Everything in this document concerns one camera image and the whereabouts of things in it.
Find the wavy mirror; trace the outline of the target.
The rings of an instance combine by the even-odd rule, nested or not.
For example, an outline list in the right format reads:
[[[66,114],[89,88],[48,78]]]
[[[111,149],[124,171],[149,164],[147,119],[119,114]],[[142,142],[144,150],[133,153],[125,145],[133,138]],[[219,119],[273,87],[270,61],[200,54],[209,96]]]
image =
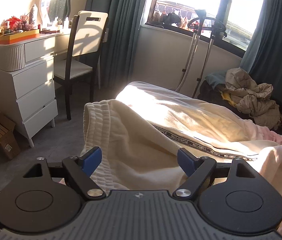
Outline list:
[[[70,0],[40,0],[40,15],[43,27],[55,22],[64,22],[70,14]]]

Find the white spray bottle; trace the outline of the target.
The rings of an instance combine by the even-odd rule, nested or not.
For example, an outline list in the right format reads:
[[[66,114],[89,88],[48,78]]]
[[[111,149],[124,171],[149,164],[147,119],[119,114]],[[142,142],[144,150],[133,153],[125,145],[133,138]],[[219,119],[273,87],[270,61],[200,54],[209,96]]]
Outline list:
[[[32,29],[37,29],[37,17],[38,17],[38,8],[36,4],[33,4],[30,13],[29,13],[29,24],[32,26]]]

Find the white dressing table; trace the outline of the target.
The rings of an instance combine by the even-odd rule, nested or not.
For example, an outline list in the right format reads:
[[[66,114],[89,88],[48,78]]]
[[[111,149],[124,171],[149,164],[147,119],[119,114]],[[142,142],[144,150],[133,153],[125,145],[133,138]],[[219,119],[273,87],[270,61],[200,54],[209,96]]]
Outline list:
[[[14,44],[0,44],[0,111],[34,146],[33,137],[55,126],[54,57],[66,53],[69,33],[42,34]]]

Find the cream knit trousers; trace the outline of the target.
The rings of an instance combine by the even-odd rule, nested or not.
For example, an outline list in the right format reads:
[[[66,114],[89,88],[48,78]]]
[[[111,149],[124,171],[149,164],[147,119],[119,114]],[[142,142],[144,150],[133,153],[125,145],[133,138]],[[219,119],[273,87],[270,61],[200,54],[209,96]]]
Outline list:
[[[186,178],[180,148],[222,163],[253,160],[243,121],[226,107],[131,82],[115,99],[85,104],[84,149],[102,150],[91,177],[106,192],[174,191]]]

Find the window frame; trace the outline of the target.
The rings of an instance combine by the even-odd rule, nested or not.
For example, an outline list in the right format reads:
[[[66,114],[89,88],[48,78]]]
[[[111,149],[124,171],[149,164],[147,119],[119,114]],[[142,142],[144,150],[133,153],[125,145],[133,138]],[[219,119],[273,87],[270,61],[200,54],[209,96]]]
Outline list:
[[[210,37],[214,20],[226,28],[224,41],[246,50],[252,40],[264,0],[150,0],[145,22],[189,30],[191,20],[204,17],[202,35]]]

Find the garment steamer stand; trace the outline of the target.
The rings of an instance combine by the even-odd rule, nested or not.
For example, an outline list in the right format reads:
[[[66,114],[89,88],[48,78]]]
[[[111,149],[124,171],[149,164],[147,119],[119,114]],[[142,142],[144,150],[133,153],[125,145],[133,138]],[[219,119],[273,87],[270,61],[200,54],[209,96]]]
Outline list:
[[[193,31],[193,37],[185,67],[182,69],[180,81],[175,89],[179,93],[188,79],[191,67],[198,67],[199,69],[196,70],[196,85],[192,97],[197,94],[215,41],[227,36],[226,25],[222,21],[208,16],[206,11],[202,9],[196,9],[194,12],[196,17],[187,23],[187,28]],[[207,37],[208,41],[206,42],[205,50],[202,50],[200,46],[202,45],[201,38],[204,37],[204,31],[207,31],[209,36]]]

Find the left teal curtain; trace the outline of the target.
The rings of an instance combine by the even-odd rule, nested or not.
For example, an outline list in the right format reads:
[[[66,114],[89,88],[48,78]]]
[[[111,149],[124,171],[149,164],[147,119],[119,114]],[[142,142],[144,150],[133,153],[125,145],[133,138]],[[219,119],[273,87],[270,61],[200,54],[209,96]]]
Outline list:
[[[146,0],[87,0],[85,9],[108,13],[108,38],[101,53],[104,87],[127,83],[132,74]]]

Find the beige puffer jacket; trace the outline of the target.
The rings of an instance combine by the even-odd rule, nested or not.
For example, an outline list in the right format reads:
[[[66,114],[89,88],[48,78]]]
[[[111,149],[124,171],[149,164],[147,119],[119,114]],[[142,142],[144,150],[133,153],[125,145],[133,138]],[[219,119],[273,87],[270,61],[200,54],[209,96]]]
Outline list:
[[[268,83],[257,84],[241,68],[227,71],[225,90],[222,98],[240,113],[249,115],[259,126],[273,129],[280,125],[278,104],[271,99],[273,86]]]

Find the cardboard box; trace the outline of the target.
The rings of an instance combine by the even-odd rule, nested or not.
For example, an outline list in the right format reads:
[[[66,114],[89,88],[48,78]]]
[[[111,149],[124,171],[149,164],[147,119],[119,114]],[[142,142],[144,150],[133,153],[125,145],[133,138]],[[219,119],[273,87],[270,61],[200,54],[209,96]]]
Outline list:
[[[20,153],[13,134],[15,126],[12,120],[0,113],[0,150],[10,160]]]

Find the orange tray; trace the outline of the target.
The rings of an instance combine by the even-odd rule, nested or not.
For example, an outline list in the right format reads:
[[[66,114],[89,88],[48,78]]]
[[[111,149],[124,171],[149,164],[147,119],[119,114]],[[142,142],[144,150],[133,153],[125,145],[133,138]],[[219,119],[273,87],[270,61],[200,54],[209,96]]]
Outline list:
[[[24,31],[22,33],[11,33],[6,35],[0,35],[0,44],[14,44],[32,38],[38,38],[39,36],[40,36],[40,32],[38,29]]]

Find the white black chair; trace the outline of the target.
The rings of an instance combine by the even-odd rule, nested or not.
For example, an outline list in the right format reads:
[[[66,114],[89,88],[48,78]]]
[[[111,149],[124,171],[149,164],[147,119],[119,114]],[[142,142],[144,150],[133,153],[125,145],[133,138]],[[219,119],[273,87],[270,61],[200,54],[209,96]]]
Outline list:
[[[72,21],[66,59],[53,64],[53,80],[64,88],[68,120],[71,120],[70,95],[74,83],[89,77],[89,101],[94,101],[95,74],[107,24],[106,12],[79,11]]]

